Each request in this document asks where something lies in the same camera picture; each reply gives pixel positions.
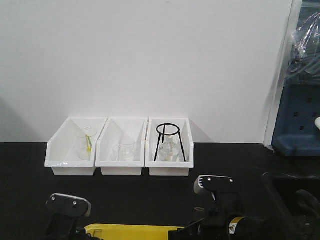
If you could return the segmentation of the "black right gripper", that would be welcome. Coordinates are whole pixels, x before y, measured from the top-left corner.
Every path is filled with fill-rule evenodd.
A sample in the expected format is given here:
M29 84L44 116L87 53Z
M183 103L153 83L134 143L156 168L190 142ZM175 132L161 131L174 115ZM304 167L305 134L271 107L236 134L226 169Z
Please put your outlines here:
M259 240L265 219L229 212L220 192L212 192L213 208L199 220L170 230L169 240Z

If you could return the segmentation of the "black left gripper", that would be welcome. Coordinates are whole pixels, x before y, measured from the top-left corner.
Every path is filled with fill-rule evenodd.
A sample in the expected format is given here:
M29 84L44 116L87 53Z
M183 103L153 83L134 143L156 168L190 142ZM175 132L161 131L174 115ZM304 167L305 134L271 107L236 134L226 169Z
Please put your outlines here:
M87 240L84 228L77 228L78 217L55 213L46 231L47 240Z

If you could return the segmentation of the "yellow robot base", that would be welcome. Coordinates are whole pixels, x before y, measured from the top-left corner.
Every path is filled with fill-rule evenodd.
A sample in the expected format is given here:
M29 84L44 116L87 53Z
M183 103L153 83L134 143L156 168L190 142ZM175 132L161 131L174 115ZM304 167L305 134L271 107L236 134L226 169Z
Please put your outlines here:
M183 226L94 223L84 228L92 237L95 229L101 229L102 240L167 240L169 231L182 229Z

